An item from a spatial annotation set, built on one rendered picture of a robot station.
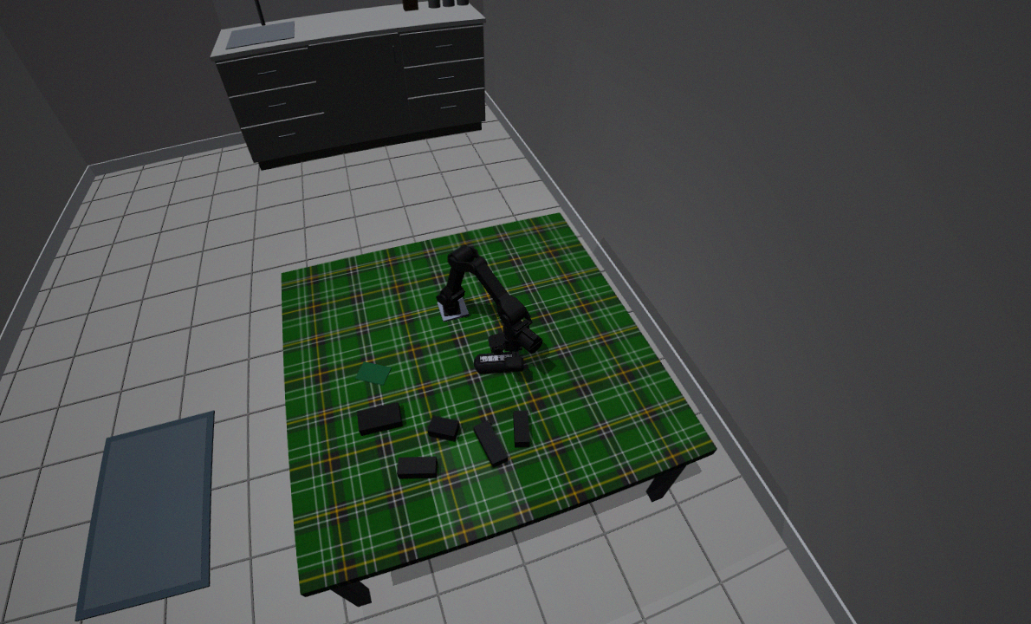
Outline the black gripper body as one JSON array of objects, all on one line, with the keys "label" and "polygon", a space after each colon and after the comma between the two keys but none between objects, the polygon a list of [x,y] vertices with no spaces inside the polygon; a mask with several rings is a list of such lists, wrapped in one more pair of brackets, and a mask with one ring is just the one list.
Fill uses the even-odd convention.
[{"label": "black gripper body", "polygon": [[516,340],[510,340],[504,335],[505,343],[509,344],[509,348],[505,348],[505,351],[512,352],[512,358],[504,359],[504,371],[505,372],[522,372],[524,370],[523,358],[519,356],[519,350],[522,350],[522,344],[516,342]]}]

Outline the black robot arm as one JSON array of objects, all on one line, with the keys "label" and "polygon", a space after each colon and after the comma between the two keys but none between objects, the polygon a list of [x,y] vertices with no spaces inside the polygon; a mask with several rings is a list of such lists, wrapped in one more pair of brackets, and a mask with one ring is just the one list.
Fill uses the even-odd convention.
[{"label": "black robot arm", "polygon": [[[504,335],[522,344],[530,353],[539,350],[542,339],[530,330],[532,320],[528,310],[516,297],[505,291],[501,282],[496,280],[485,259],[477,254],[477,249],[463,244],[447,254],[447,263],[450,265],[447,285],[436,296],[437,301],[443,305],[444,316],[461,315],[457,300],[463,299],[464,296],[465,291],[461,287],[464,272],[470,272],[483,283],[483,287],[496,302],[500,319],[503,320],[503,334],[488,337],[491,353],[499,355],[505,348],[509,348],[509,344],[505,343]],[[526,320],[521,322],[523,317],[526,317]]]}]

